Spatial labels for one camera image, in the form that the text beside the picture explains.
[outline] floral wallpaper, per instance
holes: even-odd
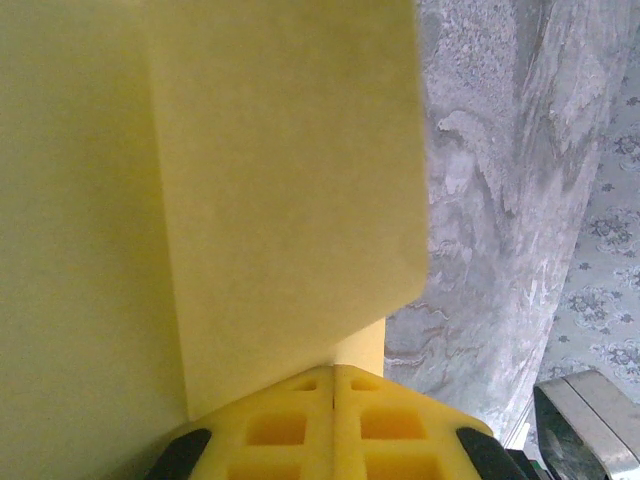
[[[612,113],[538,380],[596,368],[640,403],[640,35]]]

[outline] black rubber piece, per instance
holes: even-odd
[[[482,480],[528,480],[495,438],[470,427],[456,434]]]
[[[188,480],[210,439],[211,431],[200,428],[172,440],[144,480]]]
[[[528,479],[540,480],[540,477],[536,473],[536,469],[531,465],[531,460],[527,458],[522,450],[507,449],[507,453],[513,461],[518,464],[518,467],[520,467],[520,470],[524,472]]]

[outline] rectangular hole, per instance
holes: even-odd
[[[373,391],[378,390],[378,386],[362,378],[354,378],[353,380],[351,380],[351,389]]]
[[[248,445],[302,445],[307,417],[302,413],[271,413],[251,420]]]
[[[300,465],[232,465],[228,480],[300,480]]]
[[[435,457],[429,455],[368,454],[367,480],[443,480]]]
[[[363,439],[402,440],[427,438],[417,412],[397,408],[369,408],[360,417]]]
[[[299,392],[311,392],[313,390],[316,390],[318,388],[318,382],[316,381],[315,378],[310,378],[307,381],[296,385],[296,387],[294,388],[294,390],[299,391]]]

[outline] gray marble wall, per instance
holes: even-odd
[[[431,266],[387,322],[385,376],[504,438],[531,394],[633,0],[422,0]]]

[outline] yellow plastic part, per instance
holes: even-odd
[[[317,367],[189,425],[213,436],[189,480],[329,480],[333,368]]]
[[[383,318],[336,345],[335,364],[354,365],[382,376],[384,374],[384,337],[386,319]]]
[[[365,372],[318,367],[178,435],[212,438],[190,480],[479,480],[456,430],[481,421]]]
[[[456,430],[487,425],[359,368],[334,373],[334,480],[479,480]]]
[[[331,361],[337,343],[421,293],[414,2],[143,3],[199,418]]]

